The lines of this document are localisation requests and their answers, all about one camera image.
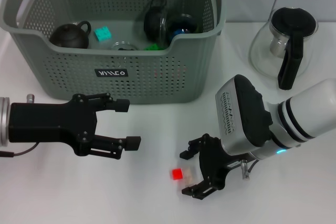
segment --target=metal screw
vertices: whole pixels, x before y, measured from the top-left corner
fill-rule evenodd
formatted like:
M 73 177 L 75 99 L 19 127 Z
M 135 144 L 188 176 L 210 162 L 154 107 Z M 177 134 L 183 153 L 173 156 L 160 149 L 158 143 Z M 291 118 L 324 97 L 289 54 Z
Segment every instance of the metal screw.
M 35 96 L 33 94 L 27 95 L 27 103 L 34 103 Z
M 241 160 L 240 166 L 243 175 L 243 180 L 250 180 L 247 161 L 245 159 Z

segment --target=coffee pot black lid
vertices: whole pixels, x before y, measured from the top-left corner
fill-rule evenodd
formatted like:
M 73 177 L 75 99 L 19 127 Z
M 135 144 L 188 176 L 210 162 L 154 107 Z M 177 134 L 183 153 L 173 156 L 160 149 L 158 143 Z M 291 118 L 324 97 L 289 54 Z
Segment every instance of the coffee pot black lid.
M 280 8 L 271 19 L 272 25 L 280 33 L 290 36 L 293 31 L 300 31 L 303 37 L 309 37 L 315 32 L 316 20 L 301 8 Z

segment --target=cyan cube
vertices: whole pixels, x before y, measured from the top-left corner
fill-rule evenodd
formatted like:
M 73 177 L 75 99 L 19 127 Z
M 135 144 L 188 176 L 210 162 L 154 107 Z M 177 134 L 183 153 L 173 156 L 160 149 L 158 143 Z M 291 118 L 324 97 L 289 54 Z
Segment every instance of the cyan cube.
M 99 42 L 112 38 L 110 30 L 106 26 L 96 29 L 94 33 Z

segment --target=blue light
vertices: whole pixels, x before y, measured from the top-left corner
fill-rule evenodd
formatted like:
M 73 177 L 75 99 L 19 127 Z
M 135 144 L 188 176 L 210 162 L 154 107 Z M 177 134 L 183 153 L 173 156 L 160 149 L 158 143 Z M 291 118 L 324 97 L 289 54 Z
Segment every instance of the blue light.
M 277 154 L 280 154 L 281 152 L 285 152 L 286 150 L 279 150 L 277 151 Z

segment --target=glass coffee pot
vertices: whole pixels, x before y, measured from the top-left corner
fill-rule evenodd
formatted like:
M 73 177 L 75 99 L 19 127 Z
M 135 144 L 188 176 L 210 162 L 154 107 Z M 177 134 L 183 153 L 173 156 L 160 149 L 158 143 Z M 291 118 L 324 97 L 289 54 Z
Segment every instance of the glass coffee pot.
M 277 78 L 280 89 L 290 90 L 309 65 L 317 30 L 316 19 L 301 8 L 274 10 L 251 45 L 249 60 L 264 76 Z

